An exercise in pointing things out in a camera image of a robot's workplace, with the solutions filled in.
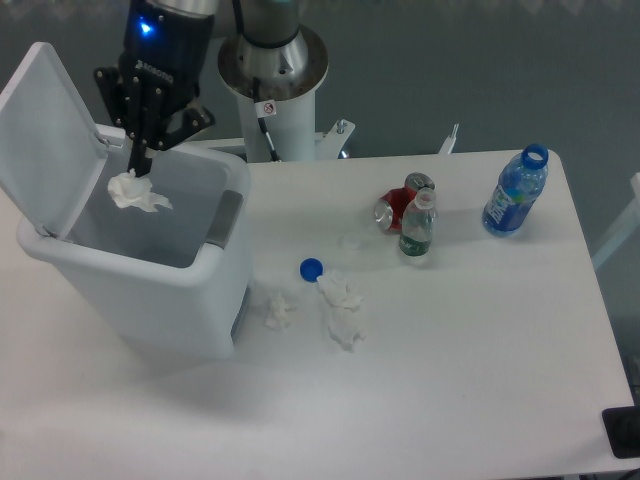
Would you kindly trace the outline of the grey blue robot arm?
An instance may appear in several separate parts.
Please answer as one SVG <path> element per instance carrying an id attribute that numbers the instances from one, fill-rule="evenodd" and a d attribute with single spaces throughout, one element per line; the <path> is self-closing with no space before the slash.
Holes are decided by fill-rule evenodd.
<path id="1" fill-rule="evenodd" d="M 124 50 L 94 78 L 112 123 L 123 129 L 136 176 L 153 159 L 212 127 L 200 97 L 210 41 L 235 95 L 248 161 L 316 157 L 315 93 L 328 71 L 321 38 L 297 1 L 133 1 Z"/>

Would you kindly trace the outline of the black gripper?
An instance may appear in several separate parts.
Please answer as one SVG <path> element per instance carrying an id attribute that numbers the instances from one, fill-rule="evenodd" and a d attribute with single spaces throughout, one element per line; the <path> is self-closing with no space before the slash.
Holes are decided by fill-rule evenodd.
<path id="1" fill-rule="evenodd" d="M 132 1 L 123 52 L 94 79 L 112 123 L 131 141 L 127 170 L 147 175 L 153 150 L 169 150 L 213 126 L 199 77 L 215 24 L 214 1 Z"/>

